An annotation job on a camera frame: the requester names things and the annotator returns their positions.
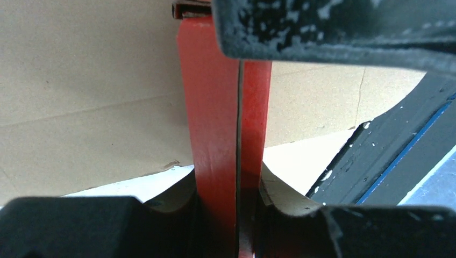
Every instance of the red object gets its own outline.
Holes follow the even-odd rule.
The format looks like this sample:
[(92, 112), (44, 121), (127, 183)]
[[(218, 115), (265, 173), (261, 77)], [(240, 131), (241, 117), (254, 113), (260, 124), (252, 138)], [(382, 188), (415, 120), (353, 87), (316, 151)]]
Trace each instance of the red object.
[[(266, 135), (271, 62), (227, 58), (211, 17), (185, 19), (177, 37), (198, 194), (209, 225), (207, 257), (252, 257), (252, 223)], [(241, 189), (236, 150), (239, 67), (244, 65)]]

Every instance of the blue stripe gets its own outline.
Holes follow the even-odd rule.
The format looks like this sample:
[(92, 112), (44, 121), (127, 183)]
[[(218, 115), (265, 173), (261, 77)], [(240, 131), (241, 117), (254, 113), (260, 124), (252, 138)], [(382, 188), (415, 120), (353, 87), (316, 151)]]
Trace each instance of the blue stripe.
[[(453, 100), (454, 97), (456, 96), (453, 95), (448, 100)], [(405, 155), (407, 155), (407, 152), (409, 152), (414, 145), (423, 137), (423, 135), (431, 128), (431, 126), (439, 119), (439, 117), (445, 112), (445, 110), (448, 109), (448, 107), (451, 105), (451, 102), (446, 103), (444, 106), (442, 106), (432, 117), (431, 119), (424, 125), (424, 127), (417, 133), (417, 135), (407, 144), (407, 146), (404, 148), (404, 150), (399, 153), (399, 155), (395, 158), (395, 160), (389, 165), (389, 167), (382, 173), (382, 175), (374, 182), (374, 184), (364, 193), (364, 195), (359, 199), (357, 204), (362, 204), (366, 201), (366, 199), (372, 194), (372, 192), (377, 189), (377, 187), (383, 182), (385, 177), (391, 173), (391, 171), (399, 164), (399, 162), (404, 158)]]

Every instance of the blue line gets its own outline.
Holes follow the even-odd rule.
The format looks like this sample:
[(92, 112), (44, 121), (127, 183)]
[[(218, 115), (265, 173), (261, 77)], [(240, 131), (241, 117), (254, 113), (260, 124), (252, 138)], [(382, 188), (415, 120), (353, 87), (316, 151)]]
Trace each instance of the blue line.
[(374, 182), (374, 184), (367, 189), (367, 191), (362, 195), (362, 197), (357, 201), (357, 204), (362, 204), (366, 201), (366, 199), (372, 194), (372, 192), (377, 189), (377, 187), (383, 182), (385, 177), (389, 175), (389, 173), (399, 164), (399, 162), (407, 155), (414, 145), (423, 137), (423, 135), (431, 128), (431, 126), (439, 119), (439, 117), (448, 109), (451, 105), (451, 102), (446, 103), (442, 106), (432, 117), (429, 121), (424, 125), (424, 127), (417, 133), (417, 135), (407, 144), (407, 146), (399, 153), (399, 155), (394, 159), (394, 161), (389, 165), (389, 167), (382, 173), (382, 175)]

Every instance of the red panel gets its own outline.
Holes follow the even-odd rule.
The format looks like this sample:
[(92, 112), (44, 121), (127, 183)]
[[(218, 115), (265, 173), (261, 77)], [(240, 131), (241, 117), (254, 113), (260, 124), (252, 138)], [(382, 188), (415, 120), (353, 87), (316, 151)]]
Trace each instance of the red panel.
[(211, 229), (209, 257), (252, 257), (256, 204), (269, 97), (270, 62), (244, 64), (241, 151), (243, 208), (236, 235), (238, 60), (218, 48), (211, 18), (185, 19), (177, 37), (198, 194)]

